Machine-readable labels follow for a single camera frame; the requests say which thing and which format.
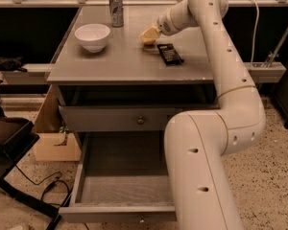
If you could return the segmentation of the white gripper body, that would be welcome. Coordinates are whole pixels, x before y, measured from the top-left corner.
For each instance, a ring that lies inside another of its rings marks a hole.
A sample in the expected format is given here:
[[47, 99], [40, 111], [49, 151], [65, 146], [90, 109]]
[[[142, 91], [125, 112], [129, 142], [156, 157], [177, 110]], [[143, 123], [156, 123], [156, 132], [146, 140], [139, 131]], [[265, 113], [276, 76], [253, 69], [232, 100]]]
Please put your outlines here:
[[189, 12], [186, 4], [177, 4], [161, 14], [157, 19], [160, 32], [174, 35], [190, 26]]

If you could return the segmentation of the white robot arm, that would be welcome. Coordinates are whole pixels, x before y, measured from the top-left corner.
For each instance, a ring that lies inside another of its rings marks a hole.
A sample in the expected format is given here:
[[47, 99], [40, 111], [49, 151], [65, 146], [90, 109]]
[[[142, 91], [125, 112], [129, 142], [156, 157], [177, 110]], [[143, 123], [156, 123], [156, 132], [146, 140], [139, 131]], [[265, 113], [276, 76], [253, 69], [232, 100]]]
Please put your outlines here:
[[164, 152], [179, 230], [243, 230], [221, 157], [246, 149], [263, 133], [266, 115], [257, 88], [222, 18], [226, 0], [183, 0], [140, 36], [152, 44], [198, 26], [204, 38], [219, 107], [175, 115]]

